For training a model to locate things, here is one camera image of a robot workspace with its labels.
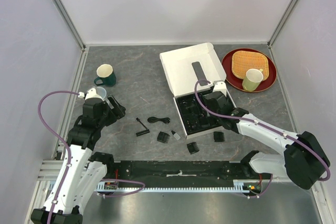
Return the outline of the white cardboard box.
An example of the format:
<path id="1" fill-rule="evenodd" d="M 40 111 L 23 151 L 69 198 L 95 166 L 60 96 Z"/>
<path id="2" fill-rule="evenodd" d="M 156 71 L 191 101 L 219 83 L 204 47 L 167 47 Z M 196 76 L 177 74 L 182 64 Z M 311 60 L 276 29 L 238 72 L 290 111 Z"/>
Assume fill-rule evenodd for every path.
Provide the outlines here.
<path id="1" fill-rule="evenodd" d="M 213 44 L 209 42 L 162 52 L 160 60 L 176 109 L 175 98 L 192 93 L 197 95 L 198 92 L 207 90 L 212 91 L 214 81 L 226 80 L 226 72 Z M 196 99 L 203 108 L 206 107 L 199 98 Z"/>

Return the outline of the small clear oil bottle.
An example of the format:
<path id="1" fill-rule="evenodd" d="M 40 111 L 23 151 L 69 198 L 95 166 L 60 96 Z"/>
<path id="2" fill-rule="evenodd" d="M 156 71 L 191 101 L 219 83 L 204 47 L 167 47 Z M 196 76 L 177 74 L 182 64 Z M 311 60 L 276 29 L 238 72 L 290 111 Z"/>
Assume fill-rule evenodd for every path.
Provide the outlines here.
<path id="1" fill-rule="evenodd" d="M 180 140 L 180 139 L 181 139 L 181 137 L 180 137 L 175 131 L 172 130 L 171 133 L 172 133 L 173 137 L 174 137 L 176 140 Z"/>

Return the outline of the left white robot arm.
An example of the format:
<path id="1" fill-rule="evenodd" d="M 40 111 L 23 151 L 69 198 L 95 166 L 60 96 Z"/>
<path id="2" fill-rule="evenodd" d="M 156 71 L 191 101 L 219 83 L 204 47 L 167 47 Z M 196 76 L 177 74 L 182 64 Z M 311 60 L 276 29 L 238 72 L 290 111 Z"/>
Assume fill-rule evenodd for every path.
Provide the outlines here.
<path id="1" fill-rule="evenodd" d="M 93 152 L 101 131 L 125 116 L 113 96 L 87 98 L 67 137 L 68 149 L 56 183 L 40 209 L 31 213 L 33 223 L 82 223 L 89 198 L 103 178 L 115 173 L 111 154 Z"/>

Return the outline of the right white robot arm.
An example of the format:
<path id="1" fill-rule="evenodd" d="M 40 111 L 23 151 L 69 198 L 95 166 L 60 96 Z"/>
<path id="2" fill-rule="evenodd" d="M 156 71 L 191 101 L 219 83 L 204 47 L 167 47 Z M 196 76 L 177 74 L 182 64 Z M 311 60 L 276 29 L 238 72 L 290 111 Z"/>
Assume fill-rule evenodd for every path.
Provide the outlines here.
<path id="1" fill-rule="evenodd" d="M 233 103 L 222 92 L 204 95 L 200 105 L 223 128 L 258 140 L 276 151 L 275 155 L 254 151 L 240 166 L 248 179 L 258 173 L 288 177 L 302 189 L 310 189 L 317 181 L 330 179 L 330 161 L 310 132 L 289 132 L 266 123 Z"/>

